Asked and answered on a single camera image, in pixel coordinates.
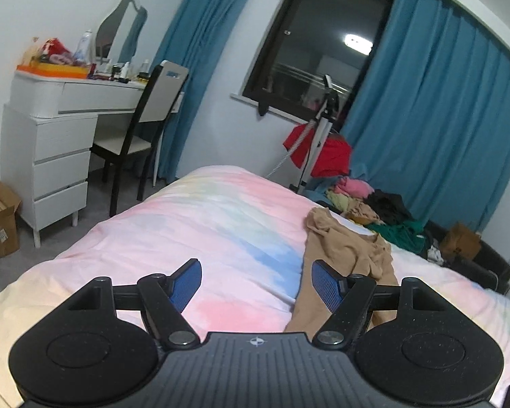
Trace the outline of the orange tray with items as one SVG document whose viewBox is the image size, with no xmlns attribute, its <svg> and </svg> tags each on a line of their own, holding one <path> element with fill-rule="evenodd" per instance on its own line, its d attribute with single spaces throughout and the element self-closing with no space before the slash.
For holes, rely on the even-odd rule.
<svg viewBox="0 0 510 408">
<path fill-rule="evenodd" d="M 91 67 L 75 59 L 58 38 L 40 40 L 32 37 L 16 70 L 44 78 L 86 79 Z"/>
</svg>

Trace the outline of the black and white chair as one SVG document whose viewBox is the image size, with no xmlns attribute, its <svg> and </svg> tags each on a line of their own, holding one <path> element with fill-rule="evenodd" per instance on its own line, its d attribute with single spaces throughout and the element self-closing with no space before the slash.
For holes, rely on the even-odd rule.
<svg viewBox="0 0 510 408">
<path fill-rule="evenodd" d="M 145 195 L 145 179 L 154 158 L 160 136 L 167 126 L 180 92 L 187 82 L 189 69 L 164 60 L 156 65 L 145 85 L 132 119 L 126 129 L 100 125 L 96 129 L 91 152 L 104 161 L 103 181 L 114 170 L 109 215 L 118 211 L 119 188 L 123 167 L 130 157 L 145 157 L 138 185 L 137 200 Z"/>
</svg>

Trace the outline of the red garment on stand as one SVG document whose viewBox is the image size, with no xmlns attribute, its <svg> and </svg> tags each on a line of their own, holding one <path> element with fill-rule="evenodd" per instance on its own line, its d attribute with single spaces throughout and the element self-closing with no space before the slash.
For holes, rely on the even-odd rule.
<svg viewBox="0 0 510 408">
<path fill-rule="evenodd" d="M 315 132 L 311 130 L 302 143 L 290 157 L 293 164 L 301 169 L 308 156 Z M 346 175 L 349 172 L 349 162 L 352 148 L 341 135 L 330 134 L 321 153 L 310 173 L 314 178 L 328 178 Z"/>
</svg>

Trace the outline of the blue curtain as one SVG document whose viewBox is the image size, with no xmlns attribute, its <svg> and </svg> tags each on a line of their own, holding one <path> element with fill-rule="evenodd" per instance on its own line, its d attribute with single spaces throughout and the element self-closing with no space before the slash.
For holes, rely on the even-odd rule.
<svg viewBox="0 0 510 408">
<path fill-rule="evenodd" d="M 482 230 L 510 180 L 510 52 L 452 0 L 394 0 L 342 133 L 354 177 Z"/>
<path fill-rule="evenodd" d="M 206 88 L 248 0 L 183 0 L 153 64 L 167 60 L 189 69 L 180 112 L 165 127 L 158 176 L 170 182 L 185 148 Z"/>
</svg>

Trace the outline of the black garment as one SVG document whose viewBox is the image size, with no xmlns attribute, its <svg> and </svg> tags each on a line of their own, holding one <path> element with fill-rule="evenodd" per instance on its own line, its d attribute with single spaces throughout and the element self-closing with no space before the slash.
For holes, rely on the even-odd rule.
<svg viewBox="0 0 510 408">
<path fill-rule="evenodd" d="M 364 203 L 379 216 L 379 218 L 389 226 L 397 226 L 404 221 L 412 220 L 413 216 L 405 207 L 403 198 L 396 193 L 383 192 L 380 189 L 372 192 Z"/>
</svg>

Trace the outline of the tan printed t-shirt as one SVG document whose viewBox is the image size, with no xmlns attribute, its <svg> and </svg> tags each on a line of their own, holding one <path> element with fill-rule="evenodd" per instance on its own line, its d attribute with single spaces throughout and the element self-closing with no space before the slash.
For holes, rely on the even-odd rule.
<svg viewBox="0 0 510 408">
<path fill-rule="evenodd" d="M 382 286 L 396 286 L 398 282 L 392 266 L 391 245 L 382 236 L 357 234 L 321 207 L 308 212 L 305 229 L 308 236 L 300 287 L 285 331 L 302 331 L 312 338 L 330 318 L 330 311 L 312 286 L 311 268 L 315 261 L 325 261 L 342 276 L 362 274 Z"/>
</svg>

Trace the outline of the white tripod stand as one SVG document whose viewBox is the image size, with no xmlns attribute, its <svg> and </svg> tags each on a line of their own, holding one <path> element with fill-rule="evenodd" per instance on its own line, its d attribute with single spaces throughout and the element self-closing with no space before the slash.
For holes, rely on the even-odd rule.
<svg viewBox="0 0 510 408">
<path fill-rule="evenodd" d="M 304 130 L 298 136 L 298 139 L 294 142 L 294 144 L 292 144 L 291 148 L 287 150 L 286 155 L 266 176 L 267 180 L 271 179 L 273 175 L 281 169 L 282 165 L 285 164 L 286 160 L 292 157 L 295 151 L 298 150 L 300 145 L 308 137 L 309 133 L 312 130 L 315 130 L 309 145 L 307 157 L 305 157 L 303 165 L 301 166 L 300 179 L 296 184 L 293 185 L 293 190 L 296 193 L 302 193 L 306 188 L 306 185 L 311 179 L 311 172 L 317 163 L 330 130 L 333 128 L 333 125 L 339 116 L 339 95 L 338 92 L 334 89 L 334 83 L 330 75 L 325 74 L 323 76 L 323 85 L 324 96 L 320 109 L 308 122 Z"/>
</svg>

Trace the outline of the pink garment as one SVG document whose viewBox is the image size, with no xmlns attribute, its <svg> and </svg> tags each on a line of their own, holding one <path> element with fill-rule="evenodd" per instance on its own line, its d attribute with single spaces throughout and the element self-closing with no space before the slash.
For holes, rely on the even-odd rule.
<svg viewBox="0 0 510 408">
<path fill-rule="evenodd" d="M 365 199 L 374 192 L 374 189 L 363 180 L 342 177 L 334 185 L 334 192 L 358 199 Z"/>
</svg>

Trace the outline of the white vanity dresser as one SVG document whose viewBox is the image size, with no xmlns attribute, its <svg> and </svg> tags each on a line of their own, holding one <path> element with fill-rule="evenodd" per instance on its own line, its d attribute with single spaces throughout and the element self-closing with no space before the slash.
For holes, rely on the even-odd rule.
<svg viewBox="0 0 510 408">
<path fill-rule="evenodd" d="M 16 72 L 1 126 L 1 179 L 22 199 L 36 247 L 44 228 L 85 208 L 96 129 L 126 129 L 146 84 Z"/>
</svg>

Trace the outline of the blue curtain right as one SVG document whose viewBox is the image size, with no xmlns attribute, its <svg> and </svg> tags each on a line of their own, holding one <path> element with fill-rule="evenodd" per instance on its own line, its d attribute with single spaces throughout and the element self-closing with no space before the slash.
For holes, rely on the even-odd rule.
<svg viewBox="0 0 510 408">
<path fill-rule="evenodd" d="M 482 230 L 510 180 L 510 52 L 452 0 L 394 0 L 342 133 L 354 177 Z"/>
</svg>

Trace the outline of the yellow-green garment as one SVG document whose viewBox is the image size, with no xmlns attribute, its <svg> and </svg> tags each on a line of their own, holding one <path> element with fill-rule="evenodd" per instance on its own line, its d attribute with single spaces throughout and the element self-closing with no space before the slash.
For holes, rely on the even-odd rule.
<svg viewBox="0 0 510 408">
<path fill-rule="evenodd" d="M 333 190 L 327 190 L 326 197 L 340 213 L 346 213 L 356 205 L 356 198 Z"/>
</svg>

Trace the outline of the blue curtain left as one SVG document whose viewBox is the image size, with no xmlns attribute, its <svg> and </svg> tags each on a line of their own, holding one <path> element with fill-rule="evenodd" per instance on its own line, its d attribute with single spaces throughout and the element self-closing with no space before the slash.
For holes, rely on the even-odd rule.
<svg viewBox="0 0 510 408">
<path fill-rule="evenodd" d="M 189 69 L 180 112 L 165 127 L 158 176 L 170 182 L 185 148 L 206 88 L 248 0 L 183 0 L 153 64 L 167 60 Z"/>
</svg>

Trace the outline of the wavy vanity mirror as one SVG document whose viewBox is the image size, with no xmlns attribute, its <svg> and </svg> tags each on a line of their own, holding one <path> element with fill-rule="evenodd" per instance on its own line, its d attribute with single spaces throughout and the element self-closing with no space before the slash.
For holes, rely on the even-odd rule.
<svg viewBox="0 0 510 408">
<path fill-rule="evenodd" d="M 141 0 L 120 0 L 97 30 L 95 58 L 100 72 L 107 65 L 124 65 L 132 60 L 147 18 Z"/>
</svg>

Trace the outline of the dark window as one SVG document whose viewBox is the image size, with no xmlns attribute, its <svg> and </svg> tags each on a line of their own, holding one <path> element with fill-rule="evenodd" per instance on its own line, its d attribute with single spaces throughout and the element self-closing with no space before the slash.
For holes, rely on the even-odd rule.
<svg viewBox="0 0 510 408">
<path fill-rule="evenodd" d="M 278 109 L 309 120 L 327 89 L 346 114 L 368 70 L 393 0 L 284 0 L 243 96 L 260 116 Z M 330 79 L 330 86 L 325 81 Z"/>
</svg>

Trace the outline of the pastel tie-dye bed cover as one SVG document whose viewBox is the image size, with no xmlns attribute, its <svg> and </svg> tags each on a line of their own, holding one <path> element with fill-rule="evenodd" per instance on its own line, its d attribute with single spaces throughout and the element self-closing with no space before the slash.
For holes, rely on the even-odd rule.
<svg viewBox="0 0 510 408">
<path fill-rule="evenodd" d="M 97 224 L 52 261 L 36 264 L 0 293 L 0 407 L 21 398 L 8 370 L 13 343 L 90 279 L 131 284 L 202 263 L 202 288 L 187 307 L 199 334 L 282 330 L 300 286 L 313 203 L 232 166 L 189 173 Z"/>
</svg>

